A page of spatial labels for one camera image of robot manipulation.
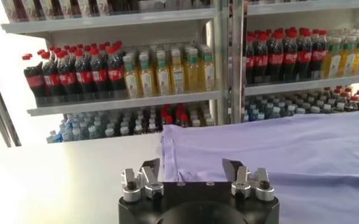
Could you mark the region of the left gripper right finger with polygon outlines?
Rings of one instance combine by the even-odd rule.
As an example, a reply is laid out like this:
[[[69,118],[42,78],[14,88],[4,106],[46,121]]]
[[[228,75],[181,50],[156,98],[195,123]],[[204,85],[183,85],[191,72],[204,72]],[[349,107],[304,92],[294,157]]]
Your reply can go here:
[[[260,201],[273,201],[275,189],[264,167],[251,172],[241,161],[222,159],[227,181],[231,182],[231,194],[244,199],[255,197]]]

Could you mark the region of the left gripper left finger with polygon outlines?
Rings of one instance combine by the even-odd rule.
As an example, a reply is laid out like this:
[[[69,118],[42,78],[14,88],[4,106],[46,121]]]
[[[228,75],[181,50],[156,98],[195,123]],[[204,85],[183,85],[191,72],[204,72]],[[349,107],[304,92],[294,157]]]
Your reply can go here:
[[[142,195],[150,200],[164,196],[164,184],[157,178],[159,167],[160,159],[156,158],[144,161],[137,173],[131,168],[124,169],[121,174],[123,200],[126,203],[138,203]]]

